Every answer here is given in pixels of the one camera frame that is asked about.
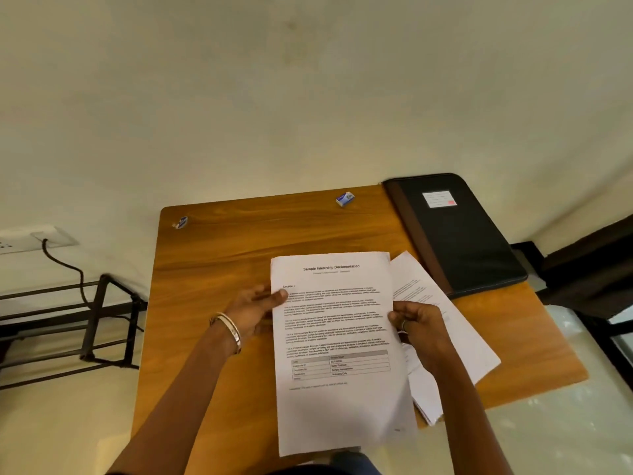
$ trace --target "wooden table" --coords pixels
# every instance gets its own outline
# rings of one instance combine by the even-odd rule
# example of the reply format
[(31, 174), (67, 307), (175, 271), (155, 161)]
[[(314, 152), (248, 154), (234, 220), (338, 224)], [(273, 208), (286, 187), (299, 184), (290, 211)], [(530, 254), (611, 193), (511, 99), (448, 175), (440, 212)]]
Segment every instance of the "wooden table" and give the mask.
[[(270, 277), (270, 259), (346, 251), (415, 250), (380, 185), (163, 209), (133, 432), (176, 376), (209, 317), (236, 291)], [(188, 216), (176, 230), (173, 223)], [(587, 379), (588, 374), (524, 282), (455, 301), (501, 359), (478, 383), (495, 407)], [(261, 474), (303, 462), (280, 460), (272, 334), (254, 337), (222, 370), (189, 459), (188, 474)], [(424, 422), (418, 415), (418, 424)]]

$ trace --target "electrical outlet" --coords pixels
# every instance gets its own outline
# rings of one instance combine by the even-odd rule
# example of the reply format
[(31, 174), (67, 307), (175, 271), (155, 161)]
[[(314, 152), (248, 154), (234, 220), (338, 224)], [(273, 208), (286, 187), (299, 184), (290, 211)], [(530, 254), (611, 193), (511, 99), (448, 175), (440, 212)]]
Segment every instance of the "electrical outlet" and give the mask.
[(48, 239), (47, 248), (77, 245), (78, 242), (52, 225), (37, 225), (0, 231), (0, 255), (42, 249), (42, 240)]

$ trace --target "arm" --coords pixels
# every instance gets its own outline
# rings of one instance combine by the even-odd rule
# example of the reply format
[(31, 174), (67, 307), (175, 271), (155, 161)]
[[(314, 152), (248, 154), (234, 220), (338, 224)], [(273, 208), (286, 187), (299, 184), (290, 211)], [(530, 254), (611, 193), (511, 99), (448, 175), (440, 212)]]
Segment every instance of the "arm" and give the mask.
[[(284, 303), (287, 296), (285, 290), (271, 295), (264, 285), (257, 286), (240, 292), (224, 313), (233, 320), (244, 343), (265, 313)], [(220, 371), (236, 349), (223, 323), (209, 327), (108, 473), (183, 474)]]
[(448, 445), (456, 475), (511, 475), (475, 386), (435, 305), (395, 301), (393, 326), (404, 328), (409, 341), (435, 377), (444, 409)]

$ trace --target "paper document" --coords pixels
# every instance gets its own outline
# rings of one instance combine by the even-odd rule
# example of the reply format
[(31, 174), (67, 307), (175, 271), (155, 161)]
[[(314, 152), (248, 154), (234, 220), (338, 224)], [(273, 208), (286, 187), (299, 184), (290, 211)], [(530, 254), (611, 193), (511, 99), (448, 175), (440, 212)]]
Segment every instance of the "paper document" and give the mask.
[(407, 367), (387, 314), (386, 252), (280, 256), (272, 290), (279, 455), (367, 446), (417, 430)]
[[(394, 300), (417, 301), (437, 305), (444, 323), (473, 383), (477, 383), (501, 360), (477, 333), (467, 319), (444, 294), (422, 265), (407, 251), (391, 262)], [(416, 405), (433, 425), (443, 414), (437, 383), (415, 355), (406, 348), (407, 371), (411, 393)]]

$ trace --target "small box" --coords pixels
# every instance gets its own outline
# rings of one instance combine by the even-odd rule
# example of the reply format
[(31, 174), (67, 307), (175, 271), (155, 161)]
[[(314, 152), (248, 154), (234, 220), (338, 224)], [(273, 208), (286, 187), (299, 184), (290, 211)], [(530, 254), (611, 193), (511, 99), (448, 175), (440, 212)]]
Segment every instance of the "small box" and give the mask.
[(338, 203), (341, 206), (345, 206), (353, 199), (354, 199), (354, 196), (352, 195), (351, 192), (345, 192), (343, 195), (339, 196), (336, 199), (336, 203)]

